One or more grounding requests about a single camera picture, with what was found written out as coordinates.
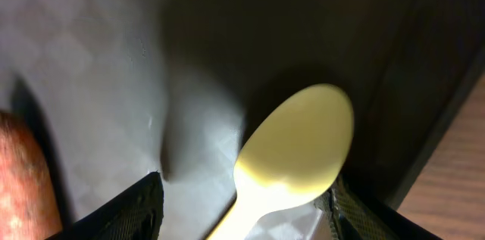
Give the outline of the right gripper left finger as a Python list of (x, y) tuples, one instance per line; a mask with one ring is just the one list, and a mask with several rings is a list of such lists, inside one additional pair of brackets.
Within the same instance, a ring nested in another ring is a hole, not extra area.
[(157, 240), (163, 218), (161, 174), (151, 172), (48, 240)]

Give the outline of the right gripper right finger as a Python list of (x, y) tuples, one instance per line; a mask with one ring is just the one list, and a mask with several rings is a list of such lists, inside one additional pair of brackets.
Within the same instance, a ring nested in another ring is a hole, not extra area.
[(338, 176), (314, 200), (323, 211), (316, 235), (333, 240), (438, 240), (439, 237), (398, 214)]

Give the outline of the yellow plastic spoon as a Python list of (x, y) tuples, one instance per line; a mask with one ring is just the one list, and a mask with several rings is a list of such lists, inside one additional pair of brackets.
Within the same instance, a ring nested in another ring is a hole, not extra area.
[(239, 152), (236, 200), (208, 239), (243, 239), (264, 215), (322, 195), (346, 161), (353, 132), (352, 103), (341, 88), (317, 84), (289, 97)]

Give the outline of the orange carrot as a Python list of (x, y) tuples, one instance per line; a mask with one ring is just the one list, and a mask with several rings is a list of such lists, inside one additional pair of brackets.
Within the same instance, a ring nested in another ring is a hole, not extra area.
[(44, 154), (22, 120), (1, 112), (1, 238), (46, 239), (63, 229)]

